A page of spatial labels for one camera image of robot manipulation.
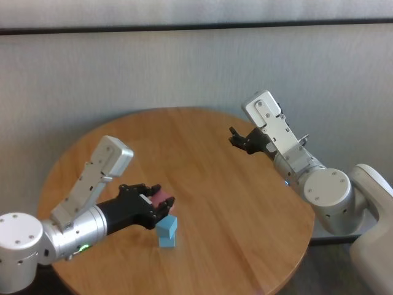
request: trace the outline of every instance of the blue cube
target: blue cube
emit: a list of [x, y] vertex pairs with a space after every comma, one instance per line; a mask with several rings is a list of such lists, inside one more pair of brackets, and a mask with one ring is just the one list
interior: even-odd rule
[[174, 248], [176, 246], [176, 234], [172, 238], [158, 238], [160, 248]]
[[177, 217], [168, 215], [155, 225], [155, 230], [160, 238], [171, 239], [177, 229]]

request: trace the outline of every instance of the wooden table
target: wooden table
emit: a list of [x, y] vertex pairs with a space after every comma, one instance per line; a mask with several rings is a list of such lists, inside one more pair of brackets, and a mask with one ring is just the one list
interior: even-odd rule
[[72, 261], [54, 264], [80, 295], [274, 294], [295, 272], [311, 238], [311, 208], [262, 153], [232, 147], [228, 128], [249, 122], [199, 108], [145, 111], [109, 122], [81, 138], [55, 164], [41, 195], [40, 218], [69, 192], [104, 135], [134, 150], [118, 185], [160, 183], [176, 197], [175, 249], [160, 249], [154, 230], [116, 232]]

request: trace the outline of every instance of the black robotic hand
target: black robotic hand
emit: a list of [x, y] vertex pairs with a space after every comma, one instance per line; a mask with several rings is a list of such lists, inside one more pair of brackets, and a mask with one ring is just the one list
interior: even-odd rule
[[155, 225], [169, 213], [175, 198], [169, 197], [157, 207], [148, 197], [153, 197], [161, 189], [159, 184], [147, 187], [145, 184], [119, 186], [116, 198], [97, 204], [104, 213], [107, 222], [107, 235], [132, 224], [139, 224], [146, 229]]

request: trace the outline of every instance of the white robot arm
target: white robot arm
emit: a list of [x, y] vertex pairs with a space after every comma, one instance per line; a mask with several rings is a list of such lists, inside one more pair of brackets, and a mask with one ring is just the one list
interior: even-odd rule
[[292, 133], [286, 117], [270, 92], [256, 93], [243, 104], [256, 126], [243, 138], [231, 127], [232, 145], [249, 154], [263, 151], [285, 183], [308, 202], [324, 228], [332, 234], [355, 232], [368, 209], [377, 225], [351, 247], [351, 258], [370, 287], [381, 295], [393, 294], [393, 189], [368, 165], [356, 165], [349, 176], [326, 168]]
[[95, 205], [106, 183], [121, 176], [132, 157], [133, 151], [120, 140], [104, 136], [50, 219], [39, 221], [25, 213], [0, 216], [0, 294], [29, 286], [37, 264], [70, 260], [105, 236], [132, 224], [153, 229], [168, 215], [174, 197], [156, 208], [147, 198], [156, 194], [160, 185], [122, 184], [116, 198]]

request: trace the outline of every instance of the gray wall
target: gray wall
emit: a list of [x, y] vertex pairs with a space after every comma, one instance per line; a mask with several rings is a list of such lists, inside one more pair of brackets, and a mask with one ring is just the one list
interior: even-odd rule
[[393, 25], [0, 36], [0, 213], [34, 213], [56, 159], [103, 122], [163, 106], [243, 116], [260, 89], [326, 165], [392, 181], [392, 46]]

